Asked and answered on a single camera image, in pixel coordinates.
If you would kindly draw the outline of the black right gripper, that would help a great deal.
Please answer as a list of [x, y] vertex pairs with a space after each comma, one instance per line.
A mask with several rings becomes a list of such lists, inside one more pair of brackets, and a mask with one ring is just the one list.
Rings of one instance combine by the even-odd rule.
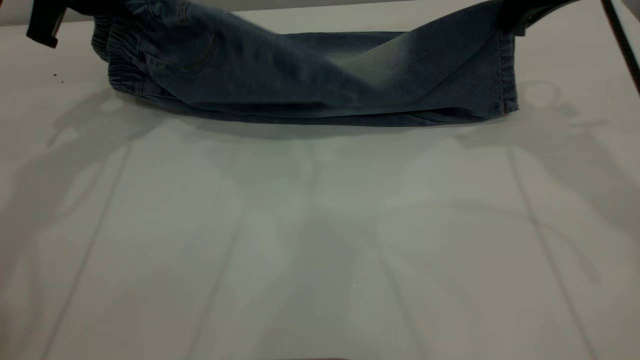
[[524, 37], [527, 26], [532, 26], [556, 10], [577, 2], [576, 0], [503, 0], [502, 32], [505, 35]]

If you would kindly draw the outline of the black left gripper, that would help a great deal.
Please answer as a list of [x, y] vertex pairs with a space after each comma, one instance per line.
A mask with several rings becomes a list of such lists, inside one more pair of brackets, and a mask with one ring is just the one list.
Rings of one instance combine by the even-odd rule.
[[113, 16], [122, 9], [121, 0], [34, 0], [26, 36], [48, 48], [58, 45], [57, 32], [67, 8], [83, 16]]

